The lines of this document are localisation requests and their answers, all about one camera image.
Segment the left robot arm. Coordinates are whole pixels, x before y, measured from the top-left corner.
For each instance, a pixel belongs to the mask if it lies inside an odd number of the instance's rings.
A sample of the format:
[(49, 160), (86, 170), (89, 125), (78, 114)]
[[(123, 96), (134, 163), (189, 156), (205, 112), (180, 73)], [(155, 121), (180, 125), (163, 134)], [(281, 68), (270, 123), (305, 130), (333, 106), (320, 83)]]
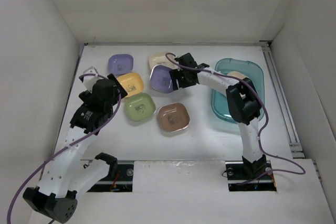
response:
[(99, 180), (114, 179), (118, 169), (117, 158), (106, 153), (99, 153), (86, 168), (81, 159), (116, 115), (127, 92), (113, 74), (104, 77), (86, 73), (79, 79), (87, 89), (79, 94), (82, 105), (70, 120), (63, 147), (51, 158), (51, 166), (39, 183), (23, 193), (34, 211), (59, 223), (69, 221), (79, 198)]

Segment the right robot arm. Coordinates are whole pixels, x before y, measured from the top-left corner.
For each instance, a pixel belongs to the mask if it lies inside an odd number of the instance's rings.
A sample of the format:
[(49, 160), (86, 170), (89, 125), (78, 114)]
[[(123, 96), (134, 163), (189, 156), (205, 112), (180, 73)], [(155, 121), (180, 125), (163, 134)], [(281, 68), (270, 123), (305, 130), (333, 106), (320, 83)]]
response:
[(180, 57), (168, 52), (166, 59), (177, 66), (170, 71), (173, 90), (197, 84), (207, 86), (226, 97), (229, 113), (238, 124), (243, 144), (243, 173), (256, 180), (266, 168), (266, 155), (260, 147), (259, 117), (263, 102), (249, 78), (222, 74), (209, 65), (197, 64), (190, 53)]

